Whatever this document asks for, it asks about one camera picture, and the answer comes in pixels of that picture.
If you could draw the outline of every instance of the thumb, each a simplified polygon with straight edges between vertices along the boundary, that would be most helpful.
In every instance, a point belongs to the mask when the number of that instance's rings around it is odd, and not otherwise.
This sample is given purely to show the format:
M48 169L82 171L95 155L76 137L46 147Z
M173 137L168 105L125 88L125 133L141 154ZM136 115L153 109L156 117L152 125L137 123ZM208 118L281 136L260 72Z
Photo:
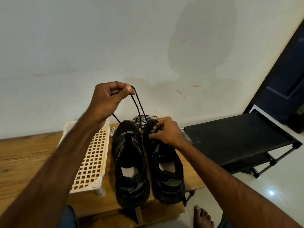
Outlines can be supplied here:
M124 89L122 89L118 94L115 94L113 97L117 99L117 101L121 101L125 99L129 94L133 91L133 88L131 86L127 86Z
M162 132L157 132L157 133L152 133L149 135L149 138L150 139L157 139L157 140L160 140L161 139L161 134Z

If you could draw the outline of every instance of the shoelace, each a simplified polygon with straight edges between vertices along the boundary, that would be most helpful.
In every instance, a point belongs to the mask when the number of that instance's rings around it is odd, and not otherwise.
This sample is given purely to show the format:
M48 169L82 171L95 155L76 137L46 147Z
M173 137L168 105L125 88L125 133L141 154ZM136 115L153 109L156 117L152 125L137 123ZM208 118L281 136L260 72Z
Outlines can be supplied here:
M143 112L143 115L144 115L144 117L145 117L145 119L146 119L146 122L148 122L147 117L146 117L146 115L145 115L145 112L143 111L142 105L141 105L141 103L140 103L138 94L137 94L137 92L136 92L134 86L131 86L131 87L132 87L132 88L134 89L134 91L135 91L136 98L137 98L137 100L138 100L138 103L139 103L139 105L140 105L140 108L141 108L141 110L142 110L142 112ZM140 125L141 125L140 111L139 111L138 105L137 105L137 103L136 103L136 101L135 101L133 95L131 95L131 98L133 99L133 101L134 101L134 103L135 103L135 105L136 105L137 111L138 111L138 115L139 115L139 127L140 127ZM123 127L123 125L122 125L121 122L118 120L118 118L117 118L114 114L112 114L112 115L113 115L114 118L118 121L118 123Z

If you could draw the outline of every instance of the bare foot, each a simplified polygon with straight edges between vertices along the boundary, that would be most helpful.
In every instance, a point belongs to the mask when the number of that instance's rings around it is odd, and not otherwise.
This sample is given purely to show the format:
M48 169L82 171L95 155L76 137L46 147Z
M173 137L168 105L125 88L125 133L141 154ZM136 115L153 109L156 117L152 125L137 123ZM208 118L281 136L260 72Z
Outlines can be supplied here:
M193 228L214 228L210 215L199 206L194 207Z

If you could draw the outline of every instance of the shoe insole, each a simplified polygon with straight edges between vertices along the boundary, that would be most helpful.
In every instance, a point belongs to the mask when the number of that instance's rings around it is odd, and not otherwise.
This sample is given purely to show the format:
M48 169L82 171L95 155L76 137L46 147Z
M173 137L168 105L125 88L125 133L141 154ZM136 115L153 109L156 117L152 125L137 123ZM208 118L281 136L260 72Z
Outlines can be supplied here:
M123 172L123 176L125 177L130 177L130 178L133 178L136 174L138 174L138 169L137 167L133 166L133 167L130 167L130 168L121 168L121 171Z
M169 172L175 173L174 162L161 162L158 164L158 166L162 171L167 170Z

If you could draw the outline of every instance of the shoe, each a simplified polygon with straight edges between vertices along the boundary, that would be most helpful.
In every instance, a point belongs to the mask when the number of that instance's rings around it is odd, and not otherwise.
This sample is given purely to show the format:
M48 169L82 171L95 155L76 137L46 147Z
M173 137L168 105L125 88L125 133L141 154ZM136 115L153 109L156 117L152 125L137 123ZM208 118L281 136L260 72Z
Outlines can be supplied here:
M164 204L179 203L185 196L184 168L175 148L150 139L157 120L147 122L143 132L143 146L150 160L154 197Z
M123 208L144 204L150 195L142 139L136 125L125 120L113 135L116 198Z

